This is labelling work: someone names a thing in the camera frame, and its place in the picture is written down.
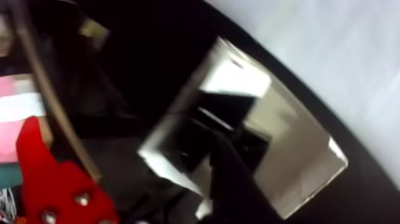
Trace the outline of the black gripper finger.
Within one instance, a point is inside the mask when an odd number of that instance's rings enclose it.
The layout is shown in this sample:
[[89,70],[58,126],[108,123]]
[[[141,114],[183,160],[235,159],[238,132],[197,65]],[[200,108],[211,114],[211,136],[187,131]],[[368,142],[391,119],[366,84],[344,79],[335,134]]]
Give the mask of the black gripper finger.
[[223,134],[211,150],[210,223],[282,223],[252,173]]

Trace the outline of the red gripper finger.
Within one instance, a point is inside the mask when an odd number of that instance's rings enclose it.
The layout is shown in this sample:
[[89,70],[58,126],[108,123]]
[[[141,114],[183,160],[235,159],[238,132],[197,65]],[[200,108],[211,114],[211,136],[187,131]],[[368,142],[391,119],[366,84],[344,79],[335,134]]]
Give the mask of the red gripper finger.
[[27,223],[118,223],[112,200],[74,162],[57,162],[45,145],[35,116],[16,142]]

